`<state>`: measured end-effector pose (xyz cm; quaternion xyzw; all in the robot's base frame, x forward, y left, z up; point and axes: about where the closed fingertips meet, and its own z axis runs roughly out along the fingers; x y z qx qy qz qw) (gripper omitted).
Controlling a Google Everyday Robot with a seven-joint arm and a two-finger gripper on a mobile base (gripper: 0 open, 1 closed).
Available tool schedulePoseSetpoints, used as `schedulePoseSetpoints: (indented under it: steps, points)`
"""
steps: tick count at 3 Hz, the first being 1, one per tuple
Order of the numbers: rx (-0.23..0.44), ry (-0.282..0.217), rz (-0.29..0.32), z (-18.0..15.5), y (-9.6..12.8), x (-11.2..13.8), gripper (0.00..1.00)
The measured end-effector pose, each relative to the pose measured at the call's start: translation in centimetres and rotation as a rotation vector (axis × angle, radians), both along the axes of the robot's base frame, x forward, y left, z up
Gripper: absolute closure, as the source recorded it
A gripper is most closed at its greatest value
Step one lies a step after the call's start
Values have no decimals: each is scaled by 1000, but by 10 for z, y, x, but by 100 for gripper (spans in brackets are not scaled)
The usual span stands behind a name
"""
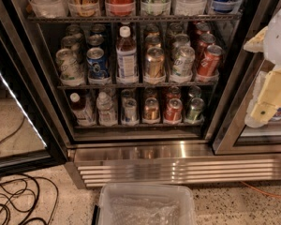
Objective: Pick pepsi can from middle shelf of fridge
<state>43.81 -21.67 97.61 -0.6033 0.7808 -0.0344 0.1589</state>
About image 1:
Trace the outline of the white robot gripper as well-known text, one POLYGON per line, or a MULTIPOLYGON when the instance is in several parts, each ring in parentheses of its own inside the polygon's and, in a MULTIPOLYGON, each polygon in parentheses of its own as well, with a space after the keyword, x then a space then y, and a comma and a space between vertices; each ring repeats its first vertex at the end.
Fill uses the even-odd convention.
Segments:
POLYGON ((266 60, 279 65, 269 72, 259 73, 246 110, 244 123, 251 128, 260 128, 281 108, 281 8, 268 27, 262 28, 245 43, 244 49, 251 53, 263 52, 266 60))

